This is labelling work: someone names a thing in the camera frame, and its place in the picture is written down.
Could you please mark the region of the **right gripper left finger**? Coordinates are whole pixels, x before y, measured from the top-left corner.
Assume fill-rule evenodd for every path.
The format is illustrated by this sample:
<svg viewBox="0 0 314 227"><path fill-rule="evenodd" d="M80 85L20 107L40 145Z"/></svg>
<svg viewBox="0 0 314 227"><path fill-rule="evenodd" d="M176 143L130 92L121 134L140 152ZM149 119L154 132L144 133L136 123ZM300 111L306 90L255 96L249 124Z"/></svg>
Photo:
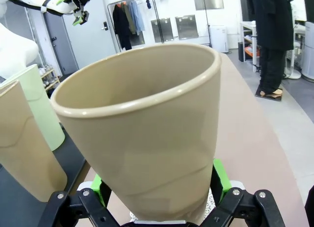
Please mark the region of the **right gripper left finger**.
<svg viewBox="0 0 314 227"><path fill-rule="evenodd" d="M65 191L52 193L40 218L42 227L74 227L80 219L89 219L94 227L116 227L118 222L101 203L99 195L84 188L69 195Z"/></svg>

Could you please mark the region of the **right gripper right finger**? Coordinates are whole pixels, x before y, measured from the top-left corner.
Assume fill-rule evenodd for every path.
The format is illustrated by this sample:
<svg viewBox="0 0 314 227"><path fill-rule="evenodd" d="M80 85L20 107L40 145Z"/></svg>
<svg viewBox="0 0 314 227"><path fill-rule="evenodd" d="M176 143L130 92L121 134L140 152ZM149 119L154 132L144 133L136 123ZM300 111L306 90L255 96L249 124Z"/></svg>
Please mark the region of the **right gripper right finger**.
<svg viewBox="0 0 314 227"><path fill-rule="evenodd" d="M210 190L215 208L200 224L202 227L229 227L235 219L243 219L248 227L285 226L273 194L265 189L251 194L232 187L219 159L213 161Z"/></svg>

